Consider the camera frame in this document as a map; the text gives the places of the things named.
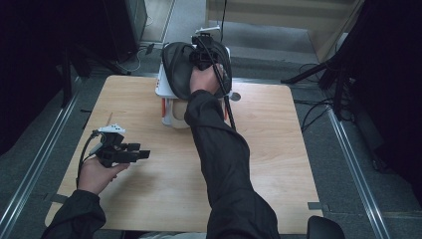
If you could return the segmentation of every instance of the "black cable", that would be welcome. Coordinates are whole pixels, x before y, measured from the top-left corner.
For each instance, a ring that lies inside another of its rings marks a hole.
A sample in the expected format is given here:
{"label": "black cable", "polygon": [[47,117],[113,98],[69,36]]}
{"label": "black cable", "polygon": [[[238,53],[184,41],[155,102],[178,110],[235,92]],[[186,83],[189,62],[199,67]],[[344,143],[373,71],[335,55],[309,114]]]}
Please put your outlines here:
{"label": "black cable", "polygon": [[223,79],[221,78],[220,72],[217,69],[217,66],[214,62],[214,59],[211,56],[211,53],[208,51],[208,48],[205,46],[205,44],[202,42],[202,40],[200,38],[198,38],[198,41],[199,41],[199,43],[201,43],[202,47],[207,52],[208,57],[211,59],[214,74],[216,75],[216,77],[218,79],[218,83],[220,84],[221,91],[223,92],[224,105],[226,106],[226,109],[227,109],[227,114],[229,116],[230,125],[231,125],[232,129],[234,131],[236,131],[235,120],[233,119],[232,108],[230,107],[229,96],[227,96],[227,91],[224,88]]}
{"label": "black cable", "polygon": [[100,133],[97,130],[94,130],[93,133],[91,133],[90,137],[88,138],[87,142],[85,143],[84,148],[82,149],[80,161],[78,164],[77,187],[79,185],[79,178],[81,175],[82,165],[84,164],[85,160],[87,160],[87,158],[90,156],[89,155],[86,158],[84,158],[85,151],[87,150],[87,147],[90,144],[91,140],[93,140],[93,138],[97,137],[99,134]]}
{"label": "black cable", "polygon": [[220,36],[220,43],[223,42],[223,34],[224,34],[224,18],[226,17],[226,7],[227,7],[227,0],[224,1],[224,11],[223,11],[223,20],[221,21],[221,36]]}
{"label": "black cable", "polygon": [[323,116],[323,114],[325,114],[326,112],[328,112],[329,110],[331,110],[332,109],[332,106],[329,106],[329,107],[327,107],[327,108],[325,108],[325,110],[323,110],[323,112],[321,112],[320,114],[319,114],[319,116],[317,116],[317,117],[315,117],[311,122],[309,122],[308,124],[306,124],[306,125],[303,125],[302,127],[301,127],[301,131],[302,132],[304,132],[304,131],[306,131],[307,129],[308,129],[308,127],[309,126],[311,126],[315,121],[317,121],[319,118],[321,118],[322,116]]}
{"label": "black cable", "polygon": [[314,123],[317,119],[319,119],[320,117],[322,117],[322,115],[327,112],[329,110],[329,108],[326,108],[318,117],[316,117],[315,119],[313,119],[310,123],[305,124],[305,122],[307,121],[308,116],[310,115],[311,111],[313,109],[315,109],[318,106],[321,105],[332,105],[332,103],[328,103],[328,101],[332,101],[332,98],[328,98],[325,100],[322,100],[320,102],[317,102],[316,104],[314,104],[307,112],[307,114],[304,117],[304,120],[302,121],[302,126],[301,126],[301,131],[304,132],[312,123]]}

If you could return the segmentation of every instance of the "finger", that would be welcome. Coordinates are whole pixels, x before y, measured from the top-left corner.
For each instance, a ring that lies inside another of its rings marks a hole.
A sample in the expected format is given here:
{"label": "finger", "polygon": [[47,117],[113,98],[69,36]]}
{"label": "finger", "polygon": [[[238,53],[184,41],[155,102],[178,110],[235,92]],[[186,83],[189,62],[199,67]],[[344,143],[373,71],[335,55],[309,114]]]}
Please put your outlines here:
{"label": "finger", "polygon": [[115,166],[111,167],[110,170],[117,175],[118,173],[120,173],[121,171],[127,169],[130,166],[130,163],[119,163],[116,164]]}

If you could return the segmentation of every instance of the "wire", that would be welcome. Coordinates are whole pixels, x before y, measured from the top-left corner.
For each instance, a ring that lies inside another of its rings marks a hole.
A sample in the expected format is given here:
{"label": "wire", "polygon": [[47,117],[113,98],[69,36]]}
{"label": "wire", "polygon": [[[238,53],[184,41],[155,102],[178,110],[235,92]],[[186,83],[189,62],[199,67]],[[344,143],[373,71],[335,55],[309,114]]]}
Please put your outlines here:
{"label": "wire", "polygon": [[119,64],[118,62],[115,62],[116,65],[118,65],[120,68],[122,68],[123,70],[127,71],[127,72],[135,72],[140,68],[140,58],[139,58],[139,53],[142,52],[143,50],[146,50],[147,47],[141,47],[139,48],[139,50],[136,53],[136,58],[137,58],[137,67],[135,69],[127,69],[124,66],[122,66],[121,64]]}
{"label": "wire", "polygon": [[148,18],[147,18],[147,19],[151,19],[151,22],[150,22],[150,23],[148,23],[148,24],[146,24],[146,25],[145,25],[145,27],[151,26],[151,24],[154,22],[154,19],[153,19],[153,18],[151,18],[151,17],[149,17],[149,16],[148,16]]}
{"label": "wire", "polygon": [[201,43],[202,47],[207,52],[208,57],[211,59],[212,68],[214,70],[214,74],[217,77],[218,83],[220,84],[221,91],[223,92],[224,105],[226,106],[226,109],[227,109],[227,114],[229,116],[230,125],[231,125],[232,129],[234,131],[236,131],[235,120],[233,119],[232,108],[230,107],[229,96],[227,96],[227,91],[224,88],[223,79],[221,78],[220,72],[217,69],[217,66],[216,66],[216,64],[214,62],[214,59],[211,56],[211,53],[208,51],[208,48],[205,46],[205,44],[202,42],[202,40],[200,38],[198,38],[198,41],[199,41],[199,43]]}
{"label": "wire", "polygon": [[[332,107],[332,99],[333,98],[327,98],[325,100],[322,100],[320,102],[315,103],[307,112],[307,114],[304,117],[304,120],[302,121],[302,126],[301,126],[301,131],[304,132],[305,130],[307,130],[307,128],[313,124],[317,119],[321,118],[323,116],[324,113],[326,113],[331,107]],[[325,108],[325,110],[316,118],[314,118],[310,123],[305,124],[305,122],[307,121],[308,116],[310,115],[310,113],[318,106],[321,105],[326,105],[328,106],[328,108]]]}
{"label": "wire", "polygon": [[90,137],[88,138],[87,142],[84,145],[84,148],[82,149],[80,161],[79,161],[79,164],[78,164],[77,187],[79,185],[79,178],[80,178],[80,175],[81,175],[82,165],[90,157],[90,155],[89,155],[89,156],[84,158],[85,151],[87,151],[87,147],[90,144],[91,140],[93,140],[93,138],[97,137],[98,135],[99,135],[99,132],[97,130],[93,130],[93,133],[91,133]]}
{"label": "wire", "polygon": [[223,11],[223,20],[221,21],[221,36],[220,36],[220,43],[223,42],[223,35],[224,35],[224,18],[226,17],[226,7],[227,7],[227,0],[224,1],[224,11]]}

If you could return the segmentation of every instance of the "robotic device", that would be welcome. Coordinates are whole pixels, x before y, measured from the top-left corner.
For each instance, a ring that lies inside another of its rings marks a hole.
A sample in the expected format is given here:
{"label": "robotic device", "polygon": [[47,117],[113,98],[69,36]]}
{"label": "robotic device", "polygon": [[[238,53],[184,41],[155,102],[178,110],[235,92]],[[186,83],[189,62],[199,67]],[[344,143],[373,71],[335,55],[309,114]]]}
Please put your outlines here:
{"label": "robotic device", "polygon": [[[220,75],[217,64],[222,67],[223,75]],[[232,95],[229,49],[214,41],[207,33],[200,33],[199,36],[192,37],[191,44],[170,43],[162,51],[162,64],[158,73],[155,92],[162,97],[163,124],[178,128],[188,127],[183,119],[183,113],[190,96],[192,69],[197,67],[202,71],[210,66],[213,67],[220,84],[220,90],[215,94],[215,97],[222,103],[222,108],[228,115],[232,128],[235,128],[229,103],[229,97]]]}
{"label": "robotic device", "polygon": [[[93,133],[87,140],[81,154],[78,166],[77,186],[79,183],[82,165],[88,157],[94,154],[100,159],[100,163],[104,167],[112,167],[113,163],[137,162],[138,159],[149,158],[150,150],[140,150],[140,143],[122,143],[124,136],[122,136],[120,132],[123,133],[126,132],[126,130],[116,123],[93,130]],[[98,143],[90,151],[89,155],[84,158],[85,151],[87,150],[91,140],[99,135],[102,136],[100,143]]]}

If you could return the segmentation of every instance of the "wooden table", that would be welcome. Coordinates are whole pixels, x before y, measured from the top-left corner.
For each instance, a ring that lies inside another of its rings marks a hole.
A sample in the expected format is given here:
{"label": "wooden table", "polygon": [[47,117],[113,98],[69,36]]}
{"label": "wooden table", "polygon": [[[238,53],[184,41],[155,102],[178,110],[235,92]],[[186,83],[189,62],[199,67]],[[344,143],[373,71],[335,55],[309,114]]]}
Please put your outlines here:
{"label": "wooden table", "polygon": [[[205,232],[210,213],[206,184],[190,128],[161,122],[156,79],[111,76],[100,94],[58,194],[70,196],[83,145],[93,129],[110,123],[126,129],[125,142],[150,149],[118,175],[101,194],[107,222],[104,229]],[[242,99],[232,102],[238,132],[251,148],[251,180],[255,190],[276,211],[282,234],[305,234],[309,210],[318,202],[290,89],[286,86],[234,83]],[[97,144],[93,140],[89,150]],[[53,203],[49,225],[61,207]]]}

